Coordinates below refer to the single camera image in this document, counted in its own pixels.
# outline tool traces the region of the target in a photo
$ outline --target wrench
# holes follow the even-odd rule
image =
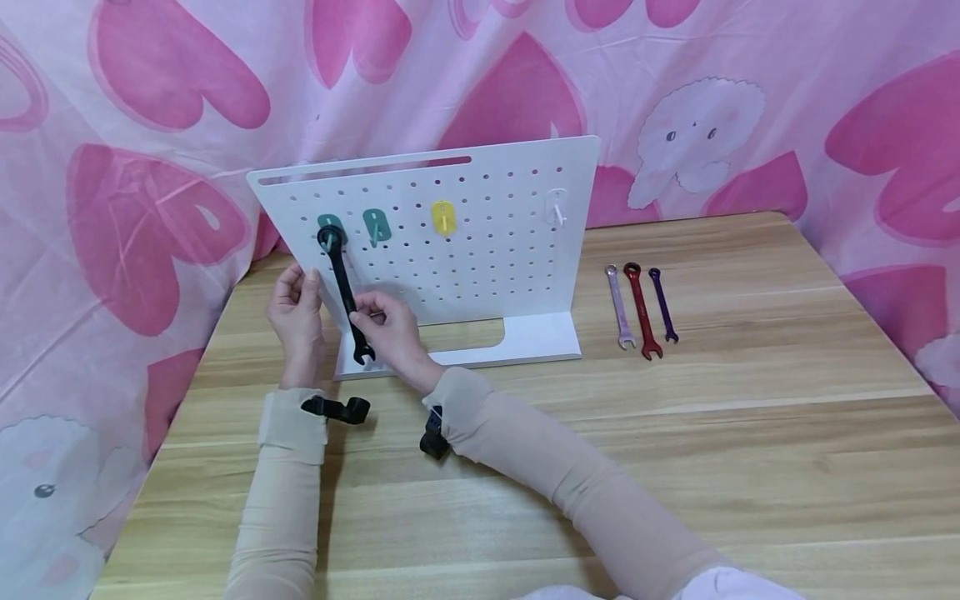
[[[663,294],[663,286],[660,284],[660,269],[657,267],[647,269],[647,275],[654,280],[654,288],[657,290],[657,302],[660,303],[660,313],[663,315],[663,324],[666,325],[666,341],[673,340],[673,343],[676,344],[680,342],[680,336],[673,330],[670,311],[666,308],[666,296]]]
[[[623,266],[623,273],[630,280],[630,287],[634,289],[634,303],[636,315],[640,317],[640,331],[643,332],[643,348],[640,354],[647,360],[653,360],[651,352],[663,358],[663,349],[654,339],[654,330],[650,327],[650,317],[647,315],[647,305],[643,303],[643,290],[640,289],[640,266],[635,262],[628,262]]]
[[[630,344],[636,349],[636,338],[630,333],[630,326],[627,324],[627,315],[623,312],[623,298],[620,297],[620,283],[616,280],[616,265],[607,265],[607,280],[610,282],[613,308],[616,309],[616,324],[620,325],[620,339],[618,343],[624,350],[627,349],[627,344]]]
[[[340,288],[340,300],[344,303],[347,315],[356,311],[357,305],[353,300],[353,292],[350,291],[350,280],[347,278],[347,268],[344,266],[343,246],[347,236],[344,231],[335,225],[324,225],[317,233],[317,242],[320,247],[326,251],[333,265],[333,274],[337,277],[337,287]],[[367,336],[360,329],[357,329],[353,323],[350,324],[350,332],[353,333],[353,360],[357,361],[361,367],[365,365],[363,357],[370,356],[372,361],[376,360],[376,353],[370,344],[367,343]]]

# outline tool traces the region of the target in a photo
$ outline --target beige sleeve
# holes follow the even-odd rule
[[[454,452],[557,505],[621,593],[669,600],[698,574],[728,564],[596,448],[537,409],[495,392],[477,373],[447,370],[423,403],[443,407],[441,433]]]
[[[316,390],[268,395],[225,600],[313,598],[326,417],[300,405]]]

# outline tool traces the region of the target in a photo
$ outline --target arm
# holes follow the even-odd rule
[[[729,568],[613,461],[537,409],[495,392],[465,369],[444,369],[420,345],[409,307],[372,292],[350,320],[404,381],[443,407],[454,452],[533,488],[587,539],[621,592],[635,600],[796,600],[800,596]]]
[[[613,461],[482,376],[450,369],[423,403],[443,406],[442,433],[459,455],[553,502],[573,521],[620,591],[668,600],[724,558]]]
[[[279,390],[267,394],[260,455],[230,564],[225,600],[313,597],[326,417],[300,409],[319,392],[325,343],[320,276],[293,265],[276,282],[267,316],[283,346]]]
[[[326,417],[300,409],[317,390],[267,396],[260,457],[240,522],[225,600],[307,600],[317,564]]]

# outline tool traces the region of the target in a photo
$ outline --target wood grain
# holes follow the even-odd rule
[[[616,345],[603,270],[630,260],[663,271],[681,342],[662,361]],[[220,597],[262,398],[281,367],[263,306],[288,261],[261,261],[230,298],[96,600]],[[809,598],[956,596],[960,428],[785,218],[588,231],[574,316],[584,360],[484,374],[614,458],[734,560]],[[496,322],[424,331],[434,348],[499,335]],[[469,461],[421,454],[423,409],[402,384],[332,392],[366,397],[373,414],[330,428],[317,598],[507,598],[551,584],[615,595],[544,500]]]

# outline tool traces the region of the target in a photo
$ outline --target pegboard stand base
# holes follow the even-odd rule
[[[445,367],[500,367],[582,358],[577,330],[569,312],[504,317],[503,340],[496,346],[431,352]],[[337,355],[334,380],[384,377],[393,372],[376,362],[361,367],[353,360],[353,338],[343,337]]]

